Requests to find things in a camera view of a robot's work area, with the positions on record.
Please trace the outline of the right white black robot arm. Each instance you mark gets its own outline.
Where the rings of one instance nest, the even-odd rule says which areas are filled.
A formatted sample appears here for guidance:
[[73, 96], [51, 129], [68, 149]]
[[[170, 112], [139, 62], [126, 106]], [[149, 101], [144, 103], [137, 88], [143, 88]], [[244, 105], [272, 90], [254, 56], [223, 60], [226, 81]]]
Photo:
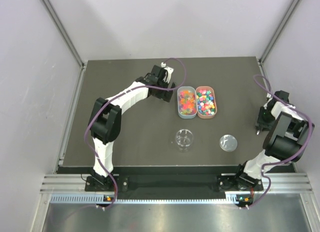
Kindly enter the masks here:
[[[289, 103], [288, 92], [278, 90], [275, 96], [281, 101], [270, 98], [260, 108], [256, 122], [257, 129], [268, 129], [262, 152], [240, 164], [233, 177], [233, 184], [239, 190], [254, 188], [261, 182], [262, 173], [278, 166], [281, 161], [297, 162], [305, 151], [302, 146], [308, 139], [309, 122], [298, 115], [295, 106]], [[301, 153], [291, 158], [299, 150]]]

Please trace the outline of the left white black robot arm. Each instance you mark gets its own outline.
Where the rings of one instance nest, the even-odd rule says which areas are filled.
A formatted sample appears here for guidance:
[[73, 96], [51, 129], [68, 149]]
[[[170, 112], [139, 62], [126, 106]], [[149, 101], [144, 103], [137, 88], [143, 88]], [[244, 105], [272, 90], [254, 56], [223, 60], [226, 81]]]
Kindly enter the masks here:
[[150, 96], [170, 102], [177, 86], [171, 82], [174, 69], [162, 63], [153, 66], [151, 72], [137, 78], [128, 88], [117, 95], [96, 99], [84, 138], [91, 135], [94, 144], [95, 162], [91, 176], [102, 190], [109, 190], [114, 183], [110, 173], [113, 145], [121, 132], [122, 115], [136, 103]]

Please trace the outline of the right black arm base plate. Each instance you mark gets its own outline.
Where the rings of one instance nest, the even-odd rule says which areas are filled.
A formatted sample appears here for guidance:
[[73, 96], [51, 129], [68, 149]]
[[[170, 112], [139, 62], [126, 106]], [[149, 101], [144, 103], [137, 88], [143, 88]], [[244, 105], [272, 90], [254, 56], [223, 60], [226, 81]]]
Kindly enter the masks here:
[[261, 192], [264, 190], [261, 180], [254, 179], [247, 175], [219, 175], [217, 177], [219, 191], [236, 191], [236, 192]]

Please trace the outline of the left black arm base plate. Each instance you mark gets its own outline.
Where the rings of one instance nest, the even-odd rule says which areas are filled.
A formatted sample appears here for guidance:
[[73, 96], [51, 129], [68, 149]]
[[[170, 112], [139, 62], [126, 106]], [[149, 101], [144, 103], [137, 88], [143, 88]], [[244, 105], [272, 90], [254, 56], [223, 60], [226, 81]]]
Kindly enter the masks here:
[[[128, 190], [128, 176], [115, 176], [114, 179], [117, 183], [118, 192], [126, 192]], [[84, 190], [86, 192], [114, 192], [115, 185], [112, 179], [109, 177], [107, 177], [103, 182], [101, 182], [93, 176], [88, 176], [86, 179]]]

